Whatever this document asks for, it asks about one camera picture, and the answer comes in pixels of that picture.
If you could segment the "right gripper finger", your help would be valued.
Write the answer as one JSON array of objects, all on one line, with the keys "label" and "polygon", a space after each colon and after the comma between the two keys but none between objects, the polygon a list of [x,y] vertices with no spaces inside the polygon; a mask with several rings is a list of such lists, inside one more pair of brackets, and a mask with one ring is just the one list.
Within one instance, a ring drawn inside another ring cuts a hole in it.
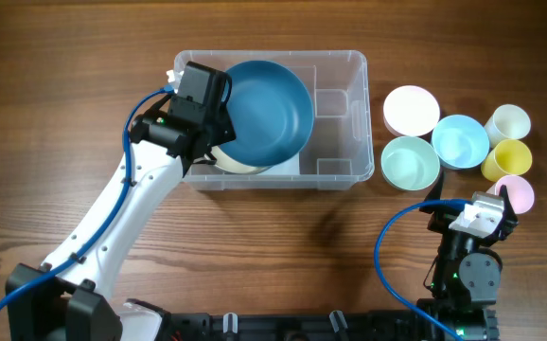
[{"label": "right gripper finger", "polygon": [[499,196],[503,199],[503,218],[506,221],[517,221],[518,217],[512,207],[508,189],[506,185],[501,185],[499,189]]},{"label": "right gripper finger", "polygon": [[432,201],[437,202],[441,200],[444,181],[445,181],[445,173],[441,171],[435,184],[432,186],[430,192],[426,195],[424,199],[425,202],[432,202]]}]

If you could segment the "mint green small bowl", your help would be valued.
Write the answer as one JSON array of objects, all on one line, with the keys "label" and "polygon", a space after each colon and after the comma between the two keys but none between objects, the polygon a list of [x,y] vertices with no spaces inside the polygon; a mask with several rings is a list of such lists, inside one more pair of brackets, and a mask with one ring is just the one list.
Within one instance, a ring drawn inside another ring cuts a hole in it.
[{"label": "mint green small bowl", "polygon": [[432,185],[440,173],[440,160],[433,146],[414,136],[391,140],[382,150],[381,171],[394,188],[417,191]]}]

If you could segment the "cream large bowl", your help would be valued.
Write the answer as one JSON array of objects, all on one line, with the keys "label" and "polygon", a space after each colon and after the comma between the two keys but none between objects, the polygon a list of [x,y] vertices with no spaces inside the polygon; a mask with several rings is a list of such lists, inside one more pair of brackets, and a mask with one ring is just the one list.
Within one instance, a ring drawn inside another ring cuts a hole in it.
[{"label": "cream large bowl", "polygon": [[216,160],[215,167],[228,173],[257,174],[269,169],[269,167],[254,167],[242,164],[224,153],[219,146],[214,147],[211,154]]}]

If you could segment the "dark blue bowl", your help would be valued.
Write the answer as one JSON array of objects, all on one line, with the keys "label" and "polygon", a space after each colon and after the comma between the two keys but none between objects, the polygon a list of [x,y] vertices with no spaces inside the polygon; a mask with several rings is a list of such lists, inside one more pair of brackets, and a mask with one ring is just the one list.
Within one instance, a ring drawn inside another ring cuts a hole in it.
[{"label": "dark blue bowl", "polygon": [[231,96],[226,108],[236,138],[223,153],[251,167],[283,163],[307,146],[314,127],[314,104],[307,86],[288,67],[247,61],[226,70]]}]

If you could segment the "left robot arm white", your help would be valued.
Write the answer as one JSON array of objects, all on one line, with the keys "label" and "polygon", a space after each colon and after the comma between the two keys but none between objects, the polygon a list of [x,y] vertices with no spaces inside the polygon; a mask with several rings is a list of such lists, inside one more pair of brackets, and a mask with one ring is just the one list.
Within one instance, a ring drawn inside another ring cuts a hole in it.
[{"label": "left robot arm white", "polygon": [[190,62],[178,85],[149,94],[123,128],[123,157],[79,225],[37,268],[18,264],[6,283],[14,340],[155,340],[164,314],[139,303],[111,305],[121,265],[153,211],[195,164],[234,139],[226,104],[231,77]]}]

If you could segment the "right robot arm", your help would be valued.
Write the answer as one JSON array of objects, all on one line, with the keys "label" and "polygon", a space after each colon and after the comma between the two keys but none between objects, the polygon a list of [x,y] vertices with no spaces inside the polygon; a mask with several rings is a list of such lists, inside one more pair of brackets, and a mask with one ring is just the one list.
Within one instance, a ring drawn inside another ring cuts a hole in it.
[{"label": "right robot arm", "polygon": [[503,261],[491,246],[518,226],[507,187],[498,194],[476,192],[470,202],[437,204],[444,186],[440,174],[422,207],[431,215],[428,229],[441,235],[427,289],[431,299],[417,307],[463,340],[498,340],[499,322],[490,307],[497,302]]}]

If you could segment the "pink cup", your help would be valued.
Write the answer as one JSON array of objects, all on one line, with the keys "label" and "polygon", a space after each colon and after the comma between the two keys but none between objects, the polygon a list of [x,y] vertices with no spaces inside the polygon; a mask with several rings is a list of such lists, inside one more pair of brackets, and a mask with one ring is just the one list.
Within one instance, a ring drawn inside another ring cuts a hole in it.
[{"label": "pink cup", "polygon": [[534,205],[535,193],[530,183],[518,175],[506,175],[499,179],[487,193],[499,195],[506,186],[509,201],[516,214],[528,212]]}]

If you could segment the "light blue small bowl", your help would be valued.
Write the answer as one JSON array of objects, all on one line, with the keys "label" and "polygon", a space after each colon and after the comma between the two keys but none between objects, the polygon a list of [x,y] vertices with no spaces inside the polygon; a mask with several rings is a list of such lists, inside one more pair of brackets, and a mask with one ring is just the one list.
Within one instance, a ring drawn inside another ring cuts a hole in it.
[{"label": "light blue small bowl", "polygon": [[451,170],[479,166],[490,149],[484,126],[464,115],[442,118],[432,131],[431,144],[441,165]]}]

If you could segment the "yellow cup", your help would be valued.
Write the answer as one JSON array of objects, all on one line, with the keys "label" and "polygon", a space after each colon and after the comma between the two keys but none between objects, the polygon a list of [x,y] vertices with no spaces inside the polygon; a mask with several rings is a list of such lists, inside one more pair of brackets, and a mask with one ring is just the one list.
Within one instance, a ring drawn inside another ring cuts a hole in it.
[{"label": "yellow cup", "polygon": [[506,175],[523,175],[530,170],[533,155],[528,146],[516,139],[501,141],[481,166],[485,179],[496,182]]}]

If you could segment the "white pink small bowl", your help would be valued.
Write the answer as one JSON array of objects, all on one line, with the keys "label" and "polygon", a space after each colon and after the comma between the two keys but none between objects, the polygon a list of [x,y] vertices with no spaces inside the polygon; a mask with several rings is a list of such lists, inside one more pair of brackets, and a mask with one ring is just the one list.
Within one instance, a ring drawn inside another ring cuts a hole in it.
[{"label": "white pink small bowl", "polygon": [[385,126],[397,136],[426,135],[441,117],[435,96],[416,85],[403,85],[391,91],[383,102],[382,111]]}]

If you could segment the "cream cup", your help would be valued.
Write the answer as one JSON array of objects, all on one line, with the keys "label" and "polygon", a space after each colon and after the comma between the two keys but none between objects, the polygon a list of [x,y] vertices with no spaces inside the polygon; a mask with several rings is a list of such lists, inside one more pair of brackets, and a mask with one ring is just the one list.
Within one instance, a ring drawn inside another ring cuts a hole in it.
[{"label": "cream cup", "polygon": [[504,104],[499,106],[484,126],[490,147],[496,147],[506,139],[520,140],[531,130],[528,114],[519,106]]}]

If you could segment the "clear plastic storage bin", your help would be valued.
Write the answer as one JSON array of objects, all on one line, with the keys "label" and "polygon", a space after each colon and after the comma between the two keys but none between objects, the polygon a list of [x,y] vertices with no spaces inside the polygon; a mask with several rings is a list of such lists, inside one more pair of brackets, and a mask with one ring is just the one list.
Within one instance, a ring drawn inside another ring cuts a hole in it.
[{"label": "clear plastic storage bin", "polygon": [[306,85],[315,121],[309,142],[299,152],[299,175],[233,174],[197,165],[184,180],[197,190],[247,188],[348,189],[374,172],[367,60],[356,50],[249,51],[185,50],[172,69],[189,62],[226,72],[238,63],[270,61],[293,71]]}]

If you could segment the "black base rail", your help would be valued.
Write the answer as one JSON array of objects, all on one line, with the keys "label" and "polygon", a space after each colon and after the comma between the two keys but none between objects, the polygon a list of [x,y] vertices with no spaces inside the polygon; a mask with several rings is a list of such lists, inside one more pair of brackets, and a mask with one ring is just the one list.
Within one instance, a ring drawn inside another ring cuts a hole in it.
[{"label": "black base rail", "polygon": [[410,311],[344,314],[224,315],[166,313],[164,341],[379,341],[451,340],[452,336]]}]

